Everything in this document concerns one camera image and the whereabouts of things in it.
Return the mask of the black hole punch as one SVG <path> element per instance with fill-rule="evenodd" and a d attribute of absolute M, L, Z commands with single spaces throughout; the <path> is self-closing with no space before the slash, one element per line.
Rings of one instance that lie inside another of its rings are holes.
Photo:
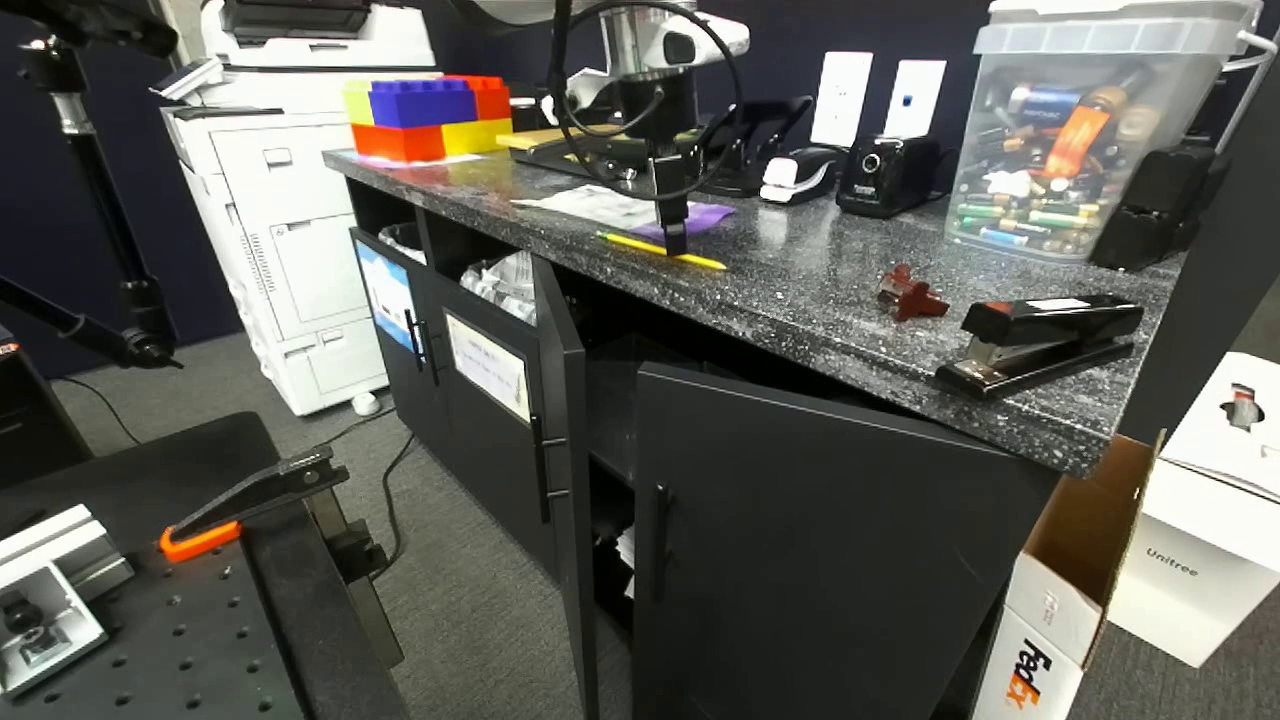
<path fill-rule="evenodd" d="M 737 123 L 732 105 L 696 136 L 703 193 L 727 199 L 756 196 L 771 159 L 781 154 L 788 132 L 812 110 L 815 99 L 745 102 Z"/>

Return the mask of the red staple remover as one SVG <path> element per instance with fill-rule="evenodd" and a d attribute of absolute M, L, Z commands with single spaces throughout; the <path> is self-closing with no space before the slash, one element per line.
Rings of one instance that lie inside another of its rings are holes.
<path fill-rule="evenodd" d="M 927 282 L 913 278 L 909 264 L 897 264 L 881 277 L 877 300 L 897 323 L 920 316 L 945 316 L 950 310 L 950 304 Z"/>

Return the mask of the black electric pencil sharpener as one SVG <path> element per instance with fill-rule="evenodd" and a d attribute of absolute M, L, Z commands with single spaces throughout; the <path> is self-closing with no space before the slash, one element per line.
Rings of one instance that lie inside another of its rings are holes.
<path fill-rule="evenodd" d="M 937 140 L 864 135 L 855 138 L 836 192 L 852 215 L 887 219 L 927 202 L 942 160 Z"/>

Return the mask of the black paper trimmer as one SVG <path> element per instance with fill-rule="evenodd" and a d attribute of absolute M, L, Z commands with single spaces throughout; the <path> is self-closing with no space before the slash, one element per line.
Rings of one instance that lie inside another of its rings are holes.
<path fill-rule="evenodd" d="M 616 136 L 611 138 L 582 137 L 572 133 L 581 154 L 576 154 L 563 140 L 541 145 L 527 152 L 508 150 L 516 163 L 538 167 L 591 179 L 637 183 L 649 176 L 648 149 L 644 141 Z"/>

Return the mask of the white wall plate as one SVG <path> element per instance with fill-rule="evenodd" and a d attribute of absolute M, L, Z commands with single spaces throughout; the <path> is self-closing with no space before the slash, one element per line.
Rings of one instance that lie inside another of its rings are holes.
<path fill-rule="evenodd" d="M 904 59 L 899 63 L 883 136 L 915 138 L 931 132 L 946 68 L 946 60 Z"/>
<path fill-rule="evenodd" d="M 810 142 L 849 149 L 859 133 L 873 53 L 828 51 L 823 58 Z"/>

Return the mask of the heap of batteries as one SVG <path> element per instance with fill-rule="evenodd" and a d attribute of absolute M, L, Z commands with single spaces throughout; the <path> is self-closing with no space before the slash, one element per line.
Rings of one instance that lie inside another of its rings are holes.
<path fill-rule="evenodd" d="M 1152 63 L 1002 63 L 979 73 L 947 214 L 959 243 L 1043 263 L 1091 255 L 1161 114 Z"/>

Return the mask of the black stapler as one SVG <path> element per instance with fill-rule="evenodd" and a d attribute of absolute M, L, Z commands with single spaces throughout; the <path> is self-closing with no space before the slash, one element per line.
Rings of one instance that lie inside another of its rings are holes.
<path fill-rule="evenodd" d="M 973 304 L 961 324 L 964 357 L 934 382 L 977 400 L 1005 398 L 1051 380 L 1129 357 L 1146 318 L 1112 293 Z"/>

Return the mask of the black cabinet door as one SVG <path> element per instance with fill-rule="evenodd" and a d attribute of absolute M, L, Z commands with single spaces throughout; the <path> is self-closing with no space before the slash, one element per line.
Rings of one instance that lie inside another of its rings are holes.
<path fill-rule="evenodd" d="M 429 275 L 429 332 L 445 397 L 454 478 L 547 574 L 554 536 L 541 520 L 530 421 L 541 411 L 538 332 L 460 284 Z"/>
<path fill-rule="evenodd" d="M 444 462 L 451 450 L 448 413 L 433 364 L 425 266 L 399 264 L 375 234 L 358 227 L 351 228 L 349 234 L 397 414 L 430 455 Z M 406 334 L 407 307 L 420 324 L 428 355 L 421 372 L 415 366 Z"/>
<path fill-rule="evenodd" d="M 556 569 L 581 720 L 600 720 L 593 502 L 586 429 L 585 348 L 556 269 L 532 258 L 541 373 L 541 416 Z"/>
<path fill-rule="evenodd" d="M 634 720 L 931 720 L 1057 471 L 657 363 L 635 400 Z M 673 498 L 658 603 L 655 484 Z"/>

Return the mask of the red toy brick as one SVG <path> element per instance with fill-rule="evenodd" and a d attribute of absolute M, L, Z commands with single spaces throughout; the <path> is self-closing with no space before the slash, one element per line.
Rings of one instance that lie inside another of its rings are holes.
<path fill-rule="evenodd" d="M 444 79 L 466 83 L 476 120 L 508 120 L 512 117 L 509 88 L 500 77 L 445 74 Z"/>

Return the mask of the yellow pencil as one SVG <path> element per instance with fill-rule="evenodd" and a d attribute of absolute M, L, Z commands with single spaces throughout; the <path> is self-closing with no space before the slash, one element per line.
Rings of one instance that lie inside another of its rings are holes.
<path fill-rule="evenodd" d="M 627 236 L 623 236 L 623 234 L 607 233 L 607 232 L 596 232 L 595 237 L 598 237 L 600 240 L 604 240 L 604 241 L 607 241 L 609 243 L 614 243 L 614 245 L 626 247 L 626 249 L 632 249 L 632 250 L 636 250 L 636 251 L 640 251 L 640 252 L 649 252 L 649 254 L 653 254 L 653 255 L 657 255 L 657 256 L 660 256 L 660 258 L 667 258 L 667 259 L 676 260 L 676 261 L 680 261 L 680 263 L 686 263 L 686 264 L 690 264 L 690 265 L 694 265 L 694 266 L 700 266 L 700 268 L 705 268 L 705 269 L 714 270 L 714 272 L 726 272 L 727 270 L 727 266 L 723 263 L 719 263 L 717 260 L 713 260 L 713 259 L 709 259 L 709 258 L 701 258 L 701 256 L 698 256 L 698 255 L 694 255 L 694 254 L 689 254 L 689 252 L 668 254 L 667 249 L 664 249 L 664 247 L 662 247 L 659 245 L 649 243 L 649 242 L 645 242 L 645 241 L 641 241 L 641 240 L 635 240 L 635 238 L 631 238 L 631 237 L 627 237 Z"/>

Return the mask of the yellow toy brick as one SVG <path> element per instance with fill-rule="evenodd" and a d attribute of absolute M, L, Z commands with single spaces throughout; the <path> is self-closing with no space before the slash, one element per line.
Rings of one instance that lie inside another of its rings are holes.
<path fill-rule="evenodd" d="M 471 120 L 440 127 L 442 145 L 448 158 L 497 152 L 504 149 L 499 142 L 513 132 L 511 118 Z"/>

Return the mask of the orange toy brick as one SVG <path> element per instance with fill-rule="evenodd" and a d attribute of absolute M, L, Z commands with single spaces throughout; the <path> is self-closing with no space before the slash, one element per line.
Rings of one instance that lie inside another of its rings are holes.
<path fill-rule="evenodd" d="M 349 128 L 361 156 L 402 164 L 440 161 L 448 156 L 439 126 L 398 128 L 352 123 Z"/>

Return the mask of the aluminium bracket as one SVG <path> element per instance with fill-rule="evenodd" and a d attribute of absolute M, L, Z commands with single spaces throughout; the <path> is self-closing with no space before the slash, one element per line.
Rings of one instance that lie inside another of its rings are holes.
<path fill-rule="evenodd" d="M 27 694 L 102 644 L 90 605 L 133 577 L 83 503 L 0 539 L 0 698 Z"/>

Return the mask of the blue toy brick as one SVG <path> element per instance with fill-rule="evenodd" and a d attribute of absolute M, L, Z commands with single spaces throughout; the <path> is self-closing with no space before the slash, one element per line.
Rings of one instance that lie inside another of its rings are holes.
<path fill-rule="evenodd" d="M 465 79 L 375 81 L 369 91 L 375 126 L 410 129 L 477 120 Z"/>

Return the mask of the white carton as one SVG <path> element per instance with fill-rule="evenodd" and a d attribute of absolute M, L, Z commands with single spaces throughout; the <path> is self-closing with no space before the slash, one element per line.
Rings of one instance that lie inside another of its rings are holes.
<path fill-rule="evenodd" d="M 1280 585 L 1280 364 L 1225 354 L 1164 443 L 1110 621 L 1201 667 Z"/>

